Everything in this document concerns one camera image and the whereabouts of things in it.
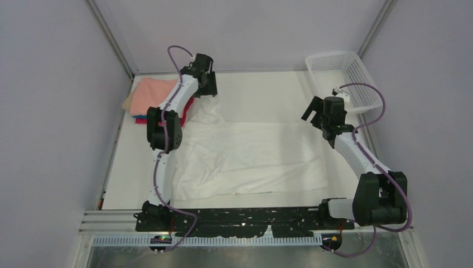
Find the white plastic basket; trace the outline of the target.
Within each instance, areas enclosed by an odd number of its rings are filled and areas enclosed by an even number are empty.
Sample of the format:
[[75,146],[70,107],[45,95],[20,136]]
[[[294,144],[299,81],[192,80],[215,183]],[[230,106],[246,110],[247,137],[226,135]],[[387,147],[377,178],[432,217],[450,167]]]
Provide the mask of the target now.
[[305,63],[319,96],[332,96],[332,90],[337,87],[349,93],[350,103],[345,103],[348,113],[362,114],[382,107],[378,93],[365,86],[369,84],[374,87],[375,83],[355,52],[314,54],[306,57]]

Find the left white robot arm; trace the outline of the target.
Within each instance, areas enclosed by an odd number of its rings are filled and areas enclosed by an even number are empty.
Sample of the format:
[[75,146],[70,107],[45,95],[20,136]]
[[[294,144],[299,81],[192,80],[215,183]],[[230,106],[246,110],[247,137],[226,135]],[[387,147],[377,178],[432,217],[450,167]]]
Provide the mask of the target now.
[[176,85],[162,104],[150,107],[147,111],[147,141],[152,149],[155,164],[152,188],[148,199],[142,205],[142,212],[153,219],[176,212],[197,220],[196,214],[172,207],[171,193],[165,189],[170,185],[175,151],[183,140],[179,113],[193,97],[214,97],[218,94],[213,58],[201,53],[191,57],[192,61],[188,65],[178,68],[173,56],[170,56],[178,71]]

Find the white t shirt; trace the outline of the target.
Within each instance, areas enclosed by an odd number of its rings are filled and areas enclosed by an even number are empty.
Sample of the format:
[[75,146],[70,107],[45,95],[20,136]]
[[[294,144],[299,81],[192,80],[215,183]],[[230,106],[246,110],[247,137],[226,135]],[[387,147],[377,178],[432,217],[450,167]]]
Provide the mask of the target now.
[[172,180],[175,200],[328,187],[321,139],[304,124],[228,122],[217,101],[185,123]]

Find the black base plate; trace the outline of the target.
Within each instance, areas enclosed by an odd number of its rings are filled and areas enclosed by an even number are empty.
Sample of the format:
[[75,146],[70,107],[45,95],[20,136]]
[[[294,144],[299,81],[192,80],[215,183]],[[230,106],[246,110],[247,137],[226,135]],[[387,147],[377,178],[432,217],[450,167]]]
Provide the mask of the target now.
[[204,208],[182,213],[145,204],[135,213],[137,232],[171,232],[179,237],[262,237],[268,230],[277,238],[309,237],[314,231],[354,229],[354,224],[329,216],[318,207]]

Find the grey aluminium frame rail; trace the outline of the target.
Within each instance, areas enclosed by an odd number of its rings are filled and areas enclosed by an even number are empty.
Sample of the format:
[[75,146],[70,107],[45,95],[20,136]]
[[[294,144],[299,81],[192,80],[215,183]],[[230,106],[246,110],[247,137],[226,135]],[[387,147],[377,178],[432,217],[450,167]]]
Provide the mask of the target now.
[[123,54],[122,49],[119,47],[119,43],[114,37],[112,29],[108,25],[107,19],[103,15],[103,10],[100,8],[98,1],[85,0],[85,3],[88,5],[89,9],[91,10],[93,17],[97,21],[100,29],[102,30],[105,36],[105,39],[107,40],[108,44],[112,48],[112,51],[114,52],[121,66],[123,67],[125,73],[130,79],[133,79],[134,74],[132,72],[132,68],[129,66],[125,58],[125,55]]

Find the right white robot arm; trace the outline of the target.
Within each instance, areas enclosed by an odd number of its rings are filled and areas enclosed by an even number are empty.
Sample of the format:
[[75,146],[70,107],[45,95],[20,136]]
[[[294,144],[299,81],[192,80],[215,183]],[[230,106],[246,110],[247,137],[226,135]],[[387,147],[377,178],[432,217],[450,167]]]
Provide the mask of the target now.
[[329,146],[339,153],[358,179],[352,198],[328,198],[321,205],[333,219],[353,220],[360,226],[386,229],[389,224],[411,224],[412,208],[407,198],[407,177],[380,163],[357,139],[357,130],[345,122],[344,100],[313,97],[302,120],[322,132]]

